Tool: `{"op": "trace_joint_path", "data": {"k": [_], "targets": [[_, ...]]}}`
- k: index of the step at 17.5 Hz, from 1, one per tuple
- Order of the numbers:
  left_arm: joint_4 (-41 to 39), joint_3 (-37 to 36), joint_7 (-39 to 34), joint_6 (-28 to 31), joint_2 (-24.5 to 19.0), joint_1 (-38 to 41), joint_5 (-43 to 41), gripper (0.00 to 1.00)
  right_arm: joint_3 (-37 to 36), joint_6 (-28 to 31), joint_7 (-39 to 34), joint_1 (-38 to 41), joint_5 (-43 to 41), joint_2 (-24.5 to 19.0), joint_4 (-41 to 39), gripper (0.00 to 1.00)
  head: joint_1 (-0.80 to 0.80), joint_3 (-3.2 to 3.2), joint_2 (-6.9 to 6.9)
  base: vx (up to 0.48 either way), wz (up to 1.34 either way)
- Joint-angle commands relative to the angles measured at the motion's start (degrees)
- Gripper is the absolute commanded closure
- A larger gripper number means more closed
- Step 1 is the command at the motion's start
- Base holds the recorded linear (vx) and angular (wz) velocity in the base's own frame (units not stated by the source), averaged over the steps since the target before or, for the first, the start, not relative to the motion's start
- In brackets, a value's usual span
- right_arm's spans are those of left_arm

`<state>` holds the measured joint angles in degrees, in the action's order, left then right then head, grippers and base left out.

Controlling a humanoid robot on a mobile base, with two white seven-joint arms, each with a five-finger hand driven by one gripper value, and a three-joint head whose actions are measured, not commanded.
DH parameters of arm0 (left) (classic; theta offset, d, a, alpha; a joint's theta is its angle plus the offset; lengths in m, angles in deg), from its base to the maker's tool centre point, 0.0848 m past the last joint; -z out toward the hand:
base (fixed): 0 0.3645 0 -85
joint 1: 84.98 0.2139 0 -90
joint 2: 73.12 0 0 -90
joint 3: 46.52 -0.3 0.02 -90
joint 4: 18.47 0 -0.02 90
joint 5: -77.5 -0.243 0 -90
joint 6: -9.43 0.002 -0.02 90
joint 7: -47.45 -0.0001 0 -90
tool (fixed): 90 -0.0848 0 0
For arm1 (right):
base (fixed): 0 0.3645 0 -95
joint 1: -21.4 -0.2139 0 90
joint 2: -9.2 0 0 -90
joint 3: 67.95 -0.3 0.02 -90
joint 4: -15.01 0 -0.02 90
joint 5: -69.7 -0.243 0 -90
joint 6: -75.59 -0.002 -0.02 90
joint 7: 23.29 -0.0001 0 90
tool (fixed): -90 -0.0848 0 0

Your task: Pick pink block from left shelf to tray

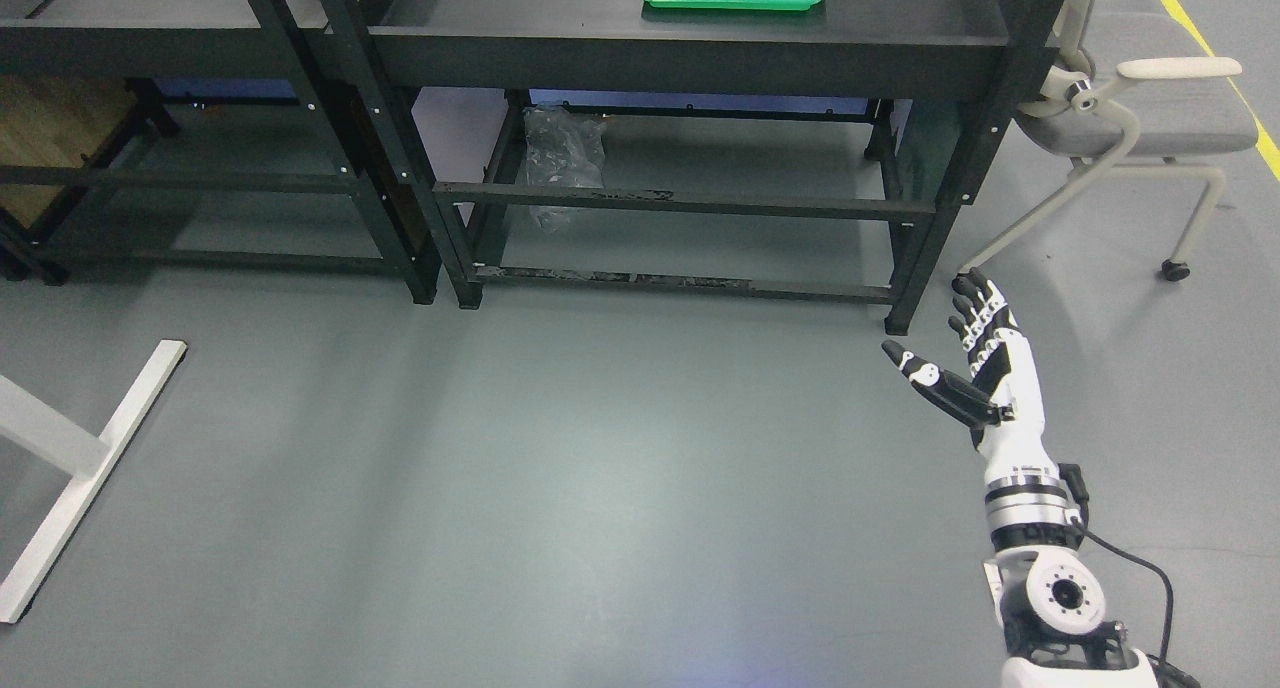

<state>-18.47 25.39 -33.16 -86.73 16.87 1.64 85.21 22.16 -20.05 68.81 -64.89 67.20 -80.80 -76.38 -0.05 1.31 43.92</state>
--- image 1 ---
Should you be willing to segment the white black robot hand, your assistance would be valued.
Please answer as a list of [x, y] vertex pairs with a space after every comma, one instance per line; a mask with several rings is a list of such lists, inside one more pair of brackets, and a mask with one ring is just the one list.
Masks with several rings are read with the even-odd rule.
[[882, 341], [911, 387], [965, 428], [986, 460], [986, 483], [1014, 477], [1057, 480], [1060, 471], [1043, 446], [1044, 405], [1030, 343], [996, 283], [974, 269], [952, 283], [955, 315], [948, 327], [966, 352], [969, 377]]

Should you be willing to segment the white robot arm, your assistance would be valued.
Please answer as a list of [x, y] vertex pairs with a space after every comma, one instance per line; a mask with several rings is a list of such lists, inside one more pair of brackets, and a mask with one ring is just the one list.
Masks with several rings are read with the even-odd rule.
[[1001, 687], [1161, 687], [1156, 657], [1106, 618], [1103, 588], [1082, 561], [1089, 494], [1076, 464], [1057, 477], [992, 480], [983, 564], [1007, 657]]

